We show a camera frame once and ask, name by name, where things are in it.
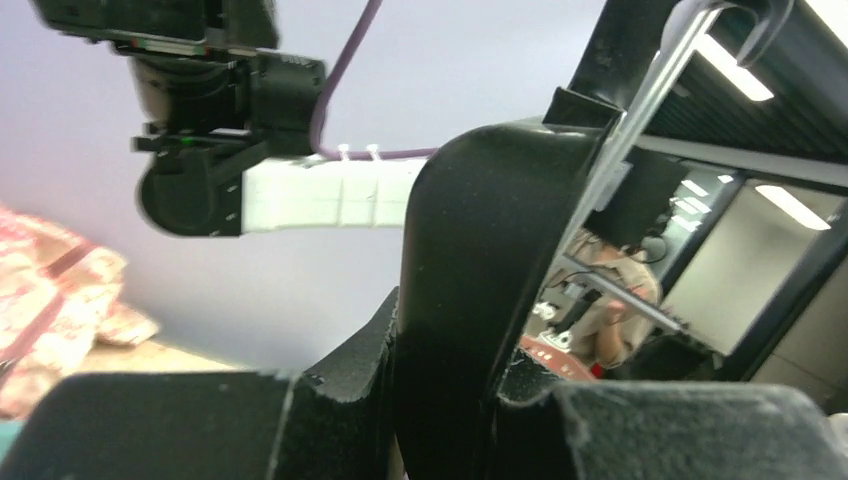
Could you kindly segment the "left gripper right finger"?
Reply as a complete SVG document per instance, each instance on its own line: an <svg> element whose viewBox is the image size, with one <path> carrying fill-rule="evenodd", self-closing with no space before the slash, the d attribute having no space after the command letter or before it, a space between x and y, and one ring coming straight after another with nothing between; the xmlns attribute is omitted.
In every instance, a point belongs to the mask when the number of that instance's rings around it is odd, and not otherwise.
<svg viewBox="0 0 848 480"><path fill-rule="evenodd" d="M574 381L526 352L498 395L494 479L843 479L818 406L779 385Z"/></svg>

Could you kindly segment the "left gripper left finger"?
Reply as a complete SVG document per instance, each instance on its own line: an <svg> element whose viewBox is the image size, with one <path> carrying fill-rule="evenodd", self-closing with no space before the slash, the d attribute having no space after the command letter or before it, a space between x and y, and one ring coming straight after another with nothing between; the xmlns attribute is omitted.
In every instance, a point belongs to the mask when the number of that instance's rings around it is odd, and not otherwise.
<svg viewBox="0 0 848 480"><path fill-rule="evenodd" d="M97 373L59 383L5 479L383 479L398 295L303 372Z"/></svg>

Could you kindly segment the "black litter scoop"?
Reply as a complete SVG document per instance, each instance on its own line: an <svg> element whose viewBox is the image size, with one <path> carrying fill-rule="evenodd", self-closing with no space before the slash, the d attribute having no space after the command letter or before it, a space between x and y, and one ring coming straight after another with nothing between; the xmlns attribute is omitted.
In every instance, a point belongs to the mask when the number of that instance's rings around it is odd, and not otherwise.
<svg viewBox="0 0 848 480"><path fill-rule="evenodd" d="M423 167L406 214L394 364L411 478L494 479L498 395L550 265L725 8L692 2L663 47L673 2L607 2L540 128L479 128Z"/></svg>

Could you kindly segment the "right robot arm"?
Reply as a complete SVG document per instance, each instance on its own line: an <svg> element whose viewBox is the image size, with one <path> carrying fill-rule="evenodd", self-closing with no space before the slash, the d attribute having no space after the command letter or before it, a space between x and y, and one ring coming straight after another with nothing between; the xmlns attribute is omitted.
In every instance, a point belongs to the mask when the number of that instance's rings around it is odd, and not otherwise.
<svg viewBox="0 0 848 480"><path fill-rule="evenodd" d="M368 2L332 68L278 49L272 1L38 1L44 23L128 58L148 115L138 203L159 229L236 237L394 228L426 149L322 143L329 101L380 9Z"/></svg>

